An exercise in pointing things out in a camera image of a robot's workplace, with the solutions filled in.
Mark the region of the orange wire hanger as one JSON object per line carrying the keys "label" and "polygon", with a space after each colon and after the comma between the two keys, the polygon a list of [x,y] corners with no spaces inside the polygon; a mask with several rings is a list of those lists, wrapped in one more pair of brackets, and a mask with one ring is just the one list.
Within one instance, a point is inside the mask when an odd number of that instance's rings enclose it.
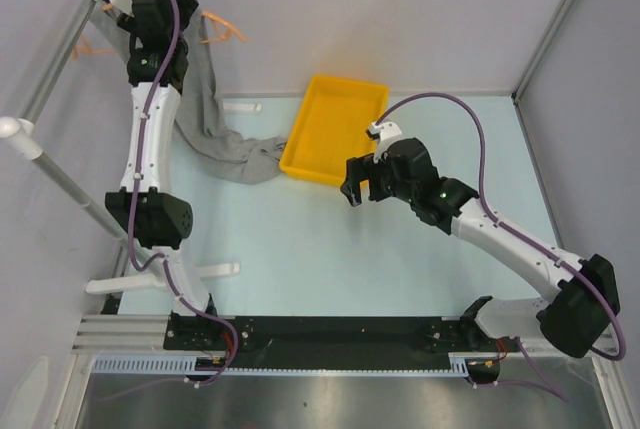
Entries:
{"label": "orange wire hanger", "polygon": [[[217,14],[204,11],[201,16],[202,20],[208,20],[214,31],[214,37],[205,37],[200,43],[203,45],[213,44],[213,43],[222,43],[227,42],[233,37],[239,39],[241,42],[246,43],[247,38],[244,34],[239,31],[233,24],[228,22],[227,20],[221,18]],[[77,60],[80,54],[88,54],[88,55],[106,55],[106,54],[114,54],[116,52],[115,49],[105,49],[105,50],[96,50],[94,49],[89,40],[81,34],[79,36],[78,42],[71,52],[71,59]]]}

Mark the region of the grey tank top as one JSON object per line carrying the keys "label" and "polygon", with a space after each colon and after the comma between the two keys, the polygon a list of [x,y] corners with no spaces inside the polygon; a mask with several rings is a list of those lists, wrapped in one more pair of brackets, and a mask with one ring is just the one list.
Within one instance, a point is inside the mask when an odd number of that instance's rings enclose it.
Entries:
{"label": "grey tank top", "polygon": [[258,184],[281,173],[279,161],[286,140],[244,138],[225,122],[222,100],[216,89],[216,77],[209,48],[200,43],[207,37],[202,11],[197,10],[183,32],[188,46],[188,69],[183,89],[171,86],[156,89],[148,110],[144,148],[137,155],[140,113],[145,107],[151,82],[141,82],[131,89],[133,123],[129,157],[121,186],[147,192],[171,191],[169,152],[172,131],[180,134],[195,151],[205,167],[216,177],[243,184]]}

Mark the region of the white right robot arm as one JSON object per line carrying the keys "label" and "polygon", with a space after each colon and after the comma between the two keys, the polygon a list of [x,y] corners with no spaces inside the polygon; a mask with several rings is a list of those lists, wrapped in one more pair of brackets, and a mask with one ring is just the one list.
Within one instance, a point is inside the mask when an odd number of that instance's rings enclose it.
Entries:
{"label": "white right robot arm", "polygon": [[418,219],[483,250],[533,287],[536,300],[484,297],[461,325],[463,342],[484,350],[505,336],[543,336],[567,356],[582,358],[620,312],[614,268],[595,254],[588,259],[552,248],[482,205],[479,193],[455,178],[441,176],[416,138],[398,140],[381,155],[346,163],[340,191],[352,206],[369,198],[399,199]]}

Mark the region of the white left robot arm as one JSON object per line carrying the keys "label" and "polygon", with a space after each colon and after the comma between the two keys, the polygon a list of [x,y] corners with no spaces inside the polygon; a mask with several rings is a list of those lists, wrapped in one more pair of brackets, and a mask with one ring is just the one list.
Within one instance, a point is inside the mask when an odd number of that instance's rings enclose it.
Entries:
{"label": "white left robot arm", "polygon": [[128,35],[132,96],[130,148],[120,188],[105,196],[107,211],[127,234],[129,257],[139,272],[154,266],[175,299],[173,313],[192,317],[186,336],[197,347],[214,346],[220,323],[184,242],[193,227],[191,205],[172,193],[170,146],[188,70],[183,37],[196,0],[108,0]]}

